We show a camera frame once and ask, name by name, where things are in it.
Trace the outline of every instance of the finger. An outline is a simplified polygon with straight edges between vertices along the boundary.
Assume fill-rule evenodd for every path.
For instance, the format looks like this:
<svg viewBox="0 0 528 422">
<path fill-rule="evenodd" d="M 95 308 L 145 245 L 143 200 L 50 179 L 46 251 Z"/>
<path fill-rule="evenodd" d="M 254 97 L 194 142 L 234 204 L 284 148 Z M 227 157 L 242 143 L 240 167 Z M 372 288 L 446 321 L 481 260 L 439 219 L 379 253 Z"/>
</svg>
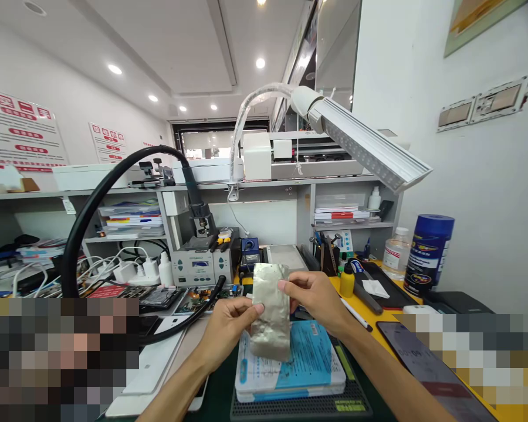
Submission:
<svg viewBox="0 0 528 422">
<path fill-rule="evenodd" d="M 311 271 L 294 271 L 289 275 L 289 281 L 303 288 L 311 288 L 317 276 Z"/>
<path fill-rule="evenodd" d="M 289 299 L 289 313 L 290 314 L 294 313 L 298 306 L 299 306 L 298 300 L 295 300 L 292 298 Z"/>
<path fill-rule="evenodd" d="M 221 299 L 220 302 L 221 301 L 225 303 L 227 311 L 232 317 L 238 317 L 252 306 L 252 299 L 249 299 L 246 296 L 226 300 Z"/>
<path fill-rule="evenodd" d="M 239 332 L 247 328 L 250 324 L 258 319 L 264 312 L 263 304 L 256 304 L 248 308 L 241 316 L 233 321 L 235 327 Z"/>
<path fill-rule="evenodd" d="M 309 292 L 305 289 L 302 289 L 298 285 L 293 284 L 291 281 L 280 280 L 277 282 L 277 287 L 283 291 L 290 298 L 293 298 L 305 306 L 306 298 Z"/>
</svg>

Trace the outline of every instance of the white dropper bottle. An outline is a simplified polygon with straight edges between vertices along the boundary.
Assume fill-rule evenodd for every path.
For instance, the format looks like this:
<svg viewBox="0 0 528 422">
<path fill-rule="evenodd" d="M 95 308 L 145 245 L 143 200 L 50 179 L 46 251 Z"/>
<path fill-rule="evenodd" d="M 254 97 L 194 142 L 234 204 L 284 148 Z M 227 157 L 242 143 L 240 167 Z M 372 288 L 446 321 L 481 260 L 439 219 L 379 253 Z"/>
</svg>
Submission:
<svg viewBox="0 0 528 422">
<path fill-rule="evenodd" d="M 168 254 L 166 252 L 162 252 L 160 254 L 158 273 L 160 274 L 160 284 L 162 284 L 163 287 L 170 287 L 174 285 L 174 278 L 172 277 L 172 264 L 170 263 Z"/>
<path fill-rule="evenodd" d="M 370 200 L 368 201 L 368 209 L 379 209 L 381 203 L 380 187 L 374 186 L 374 190 L 371 193 Z"/>
</svg>

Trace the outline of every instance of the blue spray can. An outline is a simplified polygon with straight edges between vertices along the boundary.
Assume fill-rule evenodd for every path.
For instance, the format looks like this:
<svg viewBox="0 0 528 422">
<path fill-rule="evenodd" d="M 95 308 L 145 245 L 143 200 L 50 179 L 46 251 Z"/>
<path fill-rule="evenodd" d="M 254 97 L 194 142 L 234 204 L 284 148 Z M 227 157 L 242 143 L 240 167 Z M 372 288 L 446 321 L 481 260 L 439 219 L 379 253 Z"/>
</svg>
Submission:
<svg viewBox="0 0 528 422">
<path fill-rule="evenodd" d="M 405 273 L 405 289 L 423 296 L 438 285 L 448 255 L 454 219 L 420 214 L 411 243 L 411 254 Z"/>
</svg>

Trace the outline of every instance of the silver foil bag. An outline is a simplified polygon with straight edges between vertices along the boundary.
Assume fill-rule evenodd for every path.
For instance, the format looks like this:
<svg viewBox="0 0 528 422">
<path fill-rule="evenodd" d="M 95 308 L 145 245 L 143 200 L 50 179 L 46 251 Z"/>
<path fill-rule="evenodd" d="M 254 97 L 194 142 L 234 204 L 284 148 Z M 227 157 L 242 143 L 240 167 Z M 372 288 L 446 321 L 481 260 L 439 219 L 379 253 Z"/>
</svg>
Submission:
<svg viewBox="0 0 528 422">
<path fill-rule="evenodd" d="M 264 304 L 264 312 L 252 323 L 251 352 L 255 356 L 289 360 L 289 296 L 277 287 L 287 280 L 289 268 L 281 264 L 256 264 L 252 303 Z"/>
</svg>

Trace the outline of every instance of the yellow desk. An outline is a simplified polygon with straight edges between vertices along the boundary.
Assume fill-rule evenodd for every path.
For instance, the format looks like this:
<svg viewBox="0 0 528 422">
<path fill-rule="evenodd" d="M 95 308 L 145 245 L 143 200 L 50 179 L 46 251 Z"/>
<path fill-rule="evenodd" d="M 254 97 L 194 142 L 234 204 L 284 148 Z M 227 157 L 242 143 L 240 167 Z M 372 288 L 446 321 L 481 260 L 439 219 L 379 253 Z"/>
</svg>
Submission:
<svg viewBox="0 0 528 422">
<path fill-rule="evenodd" d="M 340 279 L 338 277 L 330 277 L 330 281 L 333 284 L 334 288 L 339 291 L 340 288 Z M 238 284 L 239 278 L 238 276 L 235 277 L 235 284 Z M 403 282 L 402 281 L 395 281 L 395 283 L 403 288 Z M 243 284 L 252 284 L 251 278 L 244 278 Z M 411 295 L 411 297 L 419 304 L 422 303 L 422 300 L 414 297 Z M 391 349 L 390 345 L 385 341 L 385 338 L 382 336 L 381 332 L 377 329 L 377 326 L 375 325 L 376 322 L 379 321 L 387 321 L 387 322 L 395 322 L 396 319 L 393 315 L 399 315 L 402 314 L 403 311 L 383 311 L 383 314 L 376 315 L 373 312 L 370 311 L 370 309 L 364 304 L 360 299 L 358 299 L 355 295 L 353 295 L 351 298 L 345 298 L 345 300 L 352 306 L 356 312 L 358 312 L 372 327 L 372 336 L 379 341 L 379 343 L 386 348 L 386 350 L 397 359 L 395 356 L 395 353 Z M 493 407 L 487 404 L 486 401 L 484 401 L 480 395 L 477 394 L 477 392 L 473 391 L 473 389 L 468 385 L 465 384 L 469 390 L 485 405 L 485 407 L 493 414 L 494 417 L 497 418 L 500 422 L 521 422 L 521 421 L 528 421 L 528 406 L 522 406 L 522 405 L 507 405 L 502 404 L 498 405 L 497 409 L 495 410 Z"/>
</svg>

